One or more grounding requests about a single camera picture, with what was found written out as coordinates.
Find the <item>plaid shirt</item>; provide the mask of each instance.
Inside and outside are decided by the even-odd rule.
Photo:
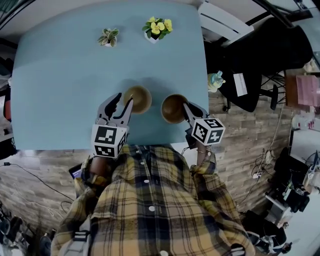
[[[91,214],[90,255],[231,256],[241,245],[255,250],[235,204],[216,172],[209,147],[200,166],[166,146],[128,146],[109,168],[110,178],[75,180],[77,199],[51,245],[53,256]]]

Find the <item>white paper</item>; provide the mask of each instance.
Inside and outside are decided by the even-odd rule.
[[[248,94],[244,74],[234,74],[233,78],[236,88],[236,94],[238,95],[238,97]]]

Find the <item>shirt sleeve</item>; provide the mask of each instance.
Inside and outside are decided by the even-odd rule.
[[[242,245],[246,255],[255,255],[255,249],[241,224],[235,203],[216,173],[215,153],[209,146],[205,153],[202,164],[193,165],[190,169],[198,202],[220,224],[230,245]]]
[[[51,255],[57,256],[61,247],[73,238],[74,232],[92,214],[101,192],[110,183],[110,178],[104,178],[89,172],[89,158],[81,166],[81,178],[74,179],[76,200],[62,220],[51,243]]]

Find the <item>cable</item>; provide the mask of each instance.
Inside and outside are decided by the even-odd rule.
[[[266,172],[267,174],[269,174],[270,176],[272,176],[272,174],[270,174],[270,173],[267,172],[267,170],[266,170],[266,167],[269,166],[270,163],[265,163],[265,162],[257,163],[257,161],[258,161],[259,159],[262,160],[262,159],[264,158],[264,156],[265,156],[265,149],[263,148],[263,149],[262,149],[262,154],[261,154],[261,156],[259,156],[259,157],[258,157],[257,159],[255,159],[255,161],[254,161],[255,166],[252,168],[251,177],[254,176],[254,170],[255,170],[256,167],[261,167],[262,173],[263,173],[263,172]]]
[[[293,187],[293,189],[295,189],[294,183],[292,182],[292,171],[291,171],[291,169],[290,169],[290,173],[291,173],[290,183],[291,183],[291,186]]]
[[[64,209],[64,207],[62,206],[63,203],[68,203],[68,204],[71,204],[71,205],[72,205],[72,202],[62,201],[62,202],[60,203],[62,210],[67,214],[68,212],[66,212],[65,209]]]
[[[274,141],[275,141],[275,138],[276,138],[276,135],[277,135],[277,131],[278,131],[278,128],[279,128],[279,124],[280,124],[280,121],[281,121],[283,109],[284,109],[284,105],[282,105],[282,107],[281,107],[281,112],[280,112],[280,115],[279,115],[278,123],[276,125],[275,131],[274,131],[274,134],[273,134],[273,138],[272,138],[272,141],[271,141],[271,144],[270,144],[269,148],[267,149],[267,152],[270,151],[272,145],[274,144]],[[261,157],[262,161],[261,161],[261,163],[260,163],[260,165],[258,167],[257,173],[260,173],[261,165],[266,160],[266,157],[267,157],[267,154],[265,154],[265,149],[263,149],[262,150],[262,157]]]
[[[257,185],[258,181],[260,180],[260,178],[257,179],[256,183],[253,184],[252,188],[249,190],[248,194],[246,195],[246,197],[240,202],[240,203],[237,203],[235,205],[235,207],[237,207],[238,205],[241,205],[247,198],[248,196],[251,194],[252,190],[254,189],[254,187]]]
[[[59,212],[57,212],[56,209],[52,209],[52,208],[49,208],[49,207],[47,207],[47,206],[45,206],[45,205],[42,205],[42,204],[40,204],[40,203],[31,202],[31,201],[27,200],[27,199],[20,193],[19,187],[17,186],[17,184],[13,183],[13,186],[16,187],[15,192],[14,192],[13,194],[11,194],[10,192],[5,191],[5,190],[3,190],[3,189],[0,189],[0,191],[3,191],[3,192],[5,192],[5,193],[8,193],[8,194],[11,195],[11,196],[20,195],[20,197],[22,197],[25,201],[27,201],[27,203],[29,203],[29,204],[36,204],[36,205],[38,205],[38,206],[41,206],[41,207],[46,208],[46,209],[48,210],[49,214],[50,214],[52,217],[55,216],[55,214],[54,214],[54,212],[55,212],[55,213],[57,213],[57,214],[61,217],[61,219],[63,219],[62,215],[61,215]]]
[[[315,154],[316,154],[316,152],[314,152],[312,155],[310,155],[310,156],[305,160],[304,164],[306,165],[307,162],[308,162],[308,160],[310,159],[310,157],[312,157],[312,156],[315,155]]]
[[[41,181],[41,182],[42,182],[44,185],[46,185],[48,188],[50,188],[50,189],[52,189],[53,191],[55,191],[55,192],[63,195],[64,197],[70,199],[72,202],[74,201],[74,200],[73,200],[72,198],[70,198],[69,196],[67,196],[67,195],[59,192],[58,190],[52,188],[51,186],[47,185],[47,184],[46,184],[42,179],[40,179],[38,176],[36,176],[36,175],[34,175],[33,173],[27,171],[26,169],[22,168],[22,167],[21,167],[20,165],[18,165],[18,164],[5,162],[4,165],[1,165],[0,167],[2,167],[2,166],[18,166],[18,167],[20,167],[22,170],[26,171],[28,174],[31,174],[32,176],[36,177],[39,181]]]
[[[189,147],[187,146],[187,147],[185,147],[183,150],[182,150],[182,152],[181,152],[181,155],[183,156],[184,155],[184,153],[186,152],[186,150],[188,149]]]

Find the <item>hand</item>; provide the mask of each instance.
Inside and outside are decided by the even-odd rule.
[[[96,156],[92,159],[89,171],[98,176],[107,177],[108,158]]]
[[[203,145],[200,141],[196,141],[195,142],[195,147],[198,149],[198,150],[200,150],[200,151],[203,151],[203,152],[205,152],[206,151],[206,146],[205,145]]]

